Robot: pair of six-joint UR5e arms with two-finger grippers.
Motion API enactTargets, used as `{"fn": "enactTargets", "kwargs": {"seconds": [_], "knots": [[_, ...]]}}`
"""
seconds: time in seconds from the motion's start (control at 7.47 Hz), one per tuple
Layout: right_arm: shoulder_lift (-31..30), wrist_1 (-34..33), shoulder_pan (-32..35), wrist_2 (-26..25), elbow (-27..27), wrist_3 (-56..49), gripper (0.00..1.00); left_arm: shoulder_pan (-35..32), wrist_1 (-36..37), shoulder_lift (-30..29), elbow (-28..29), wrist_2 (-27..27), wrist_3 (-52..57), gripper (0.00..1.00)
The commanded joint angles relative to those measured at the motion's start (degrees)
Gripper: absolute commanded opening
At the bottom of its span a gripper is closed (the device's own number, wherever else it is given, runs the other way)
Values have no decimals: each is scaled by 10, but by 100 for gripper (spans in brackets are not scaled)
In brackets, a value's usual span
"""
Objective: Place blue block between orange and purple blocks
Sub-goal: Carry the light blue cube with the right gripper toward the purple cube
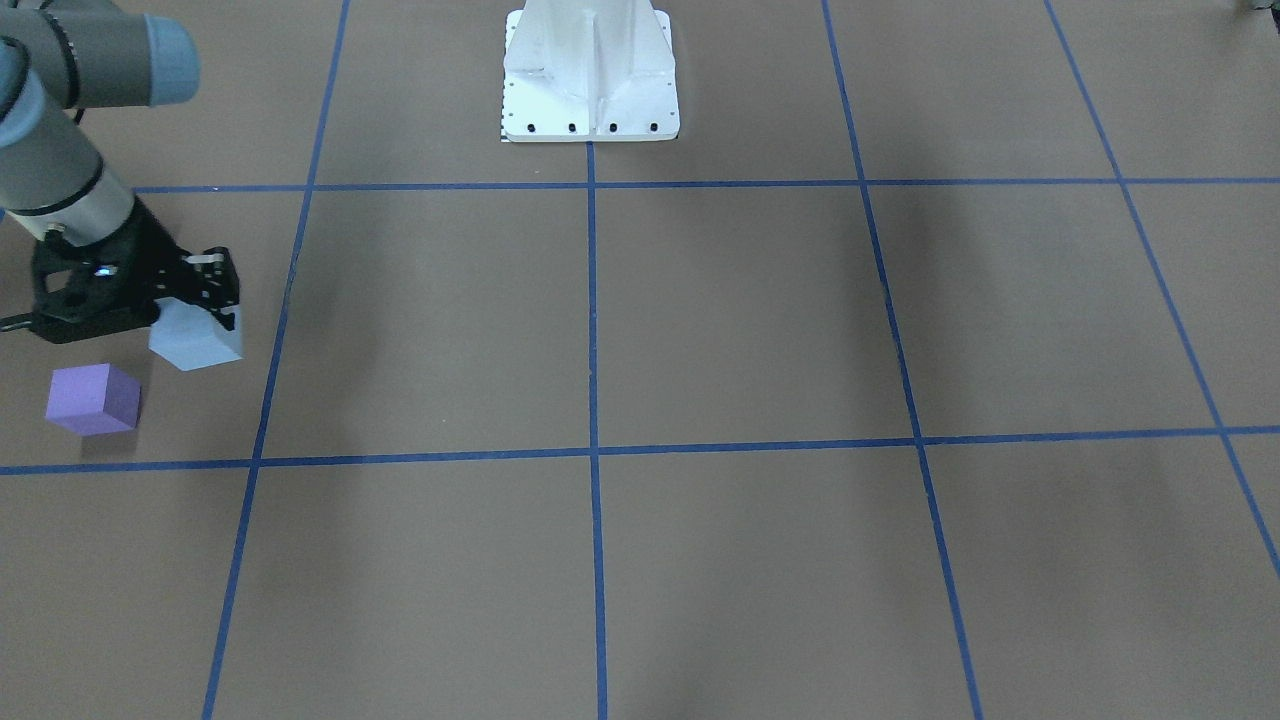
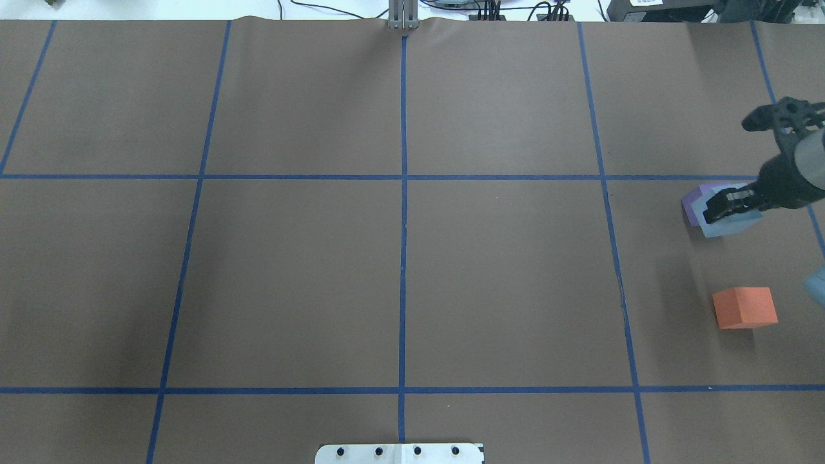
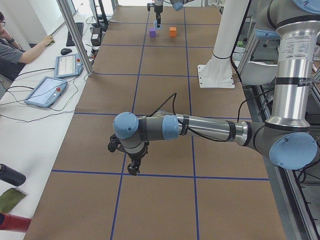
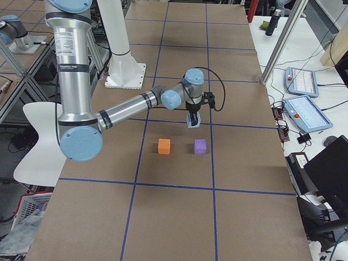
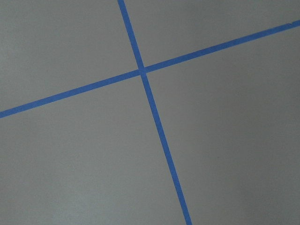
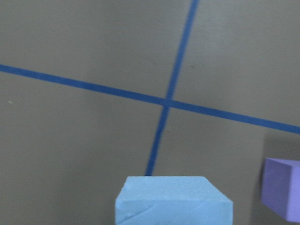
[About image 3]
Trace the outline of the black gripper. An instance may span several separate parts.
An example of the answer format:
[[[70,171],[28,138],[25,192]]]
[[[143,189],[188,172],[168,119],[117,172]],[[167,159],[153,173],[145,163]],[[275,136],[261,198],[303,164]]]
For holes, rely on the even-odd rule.
[[[156,13],[156,27],[161,27],[161,13],[163,12],[163,5],[154,5],[154,12]]]
[[[127,171],[130,175],[136,175],[140,173],[140,165],[142,158],[148,154],[148,147],[143,147],[137,153],[128,153],[131,163],[127,166]]]

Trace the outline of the operator forearm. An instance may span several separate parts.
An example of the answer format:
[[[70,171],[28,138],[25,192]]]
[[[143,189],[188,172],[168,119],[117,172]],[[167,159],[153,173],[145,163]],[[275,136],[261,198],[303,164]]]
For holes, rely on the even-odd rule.
[[[40,42],[34,47],[30,48],[29,50],[25,51],[22,56],[19,58],[18,62],[23,64],[29,64],[36,58],[38,58],[43,51],[45,50],[45,47],[47,46],[47,43]]]

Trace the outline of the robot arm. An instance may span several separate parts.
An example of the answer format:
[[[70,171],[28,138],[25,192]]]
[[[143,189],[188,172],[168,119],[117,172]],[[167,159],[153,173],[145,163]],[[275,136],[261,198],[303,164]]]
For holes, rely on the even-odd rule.
[[[121,151],[131,159],[127,170],[140,171],[151,141],[193,135],[214,142],[236,142],[255,150],[274,165],[305,170],[316,164],[320,146],[310,134],[306,109],[316,39],[320,32],[317,0],[260,0],[257,4],[256,37],[279,39],[277,73],[269,118],[264,122],[228,121],[177,114],[160,108],[148,116],[130,112],[113,121],[115,133],[108,150]]]
[[[172,5],[173,9],[177,12],[180,11],[185,4],[192,2],[193,0],[170,0],[169,3]],[[155,28],[160,29],[161,27],[161,13],[163,12],[163,0],[153,0],[151,3],[147,4],[147,11],[150,12],[153,8],[156,16],[154,22]]]

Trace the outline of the operator hand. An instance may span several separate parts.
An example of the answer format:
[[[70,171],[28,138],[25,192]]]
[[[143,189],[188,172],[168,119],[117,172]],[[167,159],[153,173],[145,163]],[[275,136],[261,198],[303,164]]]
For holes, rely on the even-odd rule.
[[[54,38],[51,35],[46,35],[41,42],[39,43],[39,45],[41,45],[42,47],[48,47],[52,42],[54,42]]]

